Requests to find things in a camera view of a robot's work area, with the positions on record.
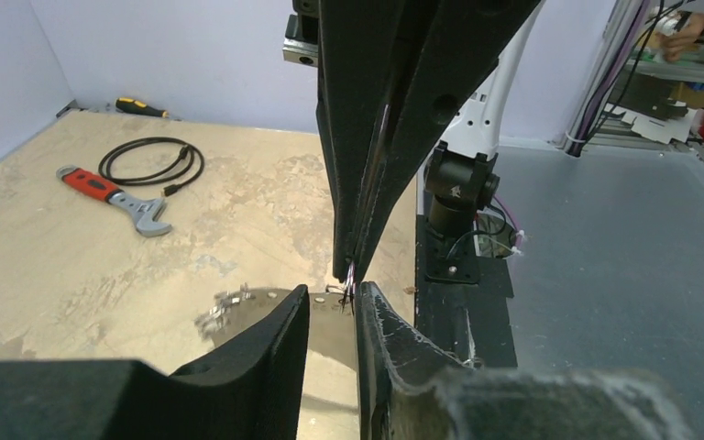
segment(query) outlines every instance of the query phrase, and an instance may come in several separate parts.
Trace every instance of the red wrench handle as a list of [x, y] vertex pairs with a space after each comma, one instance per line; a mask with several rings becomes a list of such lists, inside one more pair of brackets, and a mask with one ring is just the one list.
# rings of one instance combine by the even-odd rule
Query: red wrench handle
[[108, 202], [113, 195], [122, 191], [114, 183], [82, 168], [78, 168], [60, 179], [80, 193], [102, 202]]

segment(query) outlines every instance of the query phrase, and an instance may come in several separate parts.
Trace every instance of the white wall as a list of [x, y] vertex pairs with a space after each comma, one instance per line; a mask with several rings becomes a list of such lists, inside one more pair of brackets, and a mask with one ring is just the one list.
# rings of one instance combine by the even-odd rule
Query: white wall
[[31, 0], [74, 97], [316, 131], [316, 70], [282, 61], [290, 0]]
[[546, 1], [525, 45], [501, 135], [554, 140], [573, 122], [615, 0]]
[[28, 0], [0, 0], [0, 159], [72, 99]]
[[[131, 95], [186, 119], [316, 131], [316, 71], [281, 57], [290, 0], [31, 1], [82, 105]], [[503, 136], [565, 131], [614, 4], [545, 1]]]

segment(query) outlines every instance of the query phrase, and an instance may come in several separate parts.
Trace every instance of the tabletop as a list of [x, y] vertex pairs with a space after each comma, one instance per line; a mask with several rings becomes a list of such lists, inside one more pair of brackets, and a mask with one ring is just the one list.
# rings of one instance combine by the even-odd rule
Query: tabletop
[[[166, 236], [62, 184], [115, 146], [164, 136], [206, 157], [201, 178], [168, 198]], [[163, 168], [165, 144], [127, 153], [122, 175]], [[125, 188], [139, 198], [160, 185]], [[367, 280], [413, 319], [414, 185], [390, 217]], [[299, 438], [358, 438], [353, 322], [325, 301], [333, 206], [315, 135], [73, 112], [0, 163], [0, 359], [139, 358], [164, 373], [215, 346], [194, 320], [220, 292], [287, 292], [313, 301]]]

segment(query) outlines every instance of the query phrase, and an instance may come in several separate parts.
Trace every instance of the yellow and black screwdriver handle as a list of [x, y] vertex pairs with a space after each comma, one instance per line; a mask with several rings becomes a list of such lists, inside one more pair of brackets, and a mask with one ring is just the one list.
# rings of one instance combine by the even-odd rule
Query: yellow and black screwdriver handle
[[169, 117], [169, 112], [151, 107], [133, 98], [117, 98], [115, 107], [117, 107], [117, 110], [131, 115]]

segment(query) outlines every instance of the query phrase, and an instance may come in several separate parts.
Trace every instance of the adjustable wrench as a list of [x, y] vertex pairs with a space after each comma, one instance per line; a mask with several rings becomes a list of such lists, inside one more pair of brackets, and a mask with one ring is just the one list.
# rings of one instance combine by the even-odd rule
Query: adjustable wrench
[[80, 193], [129, 213], [136, 230], [144, 237], [162, 236], [171, 231], [170, 224], [157, 221], [166, 207], [166, 200], [162, 197], [152, 200], [137, 199], [107, 179], [73, 165], [61, 167], [55, 174]]

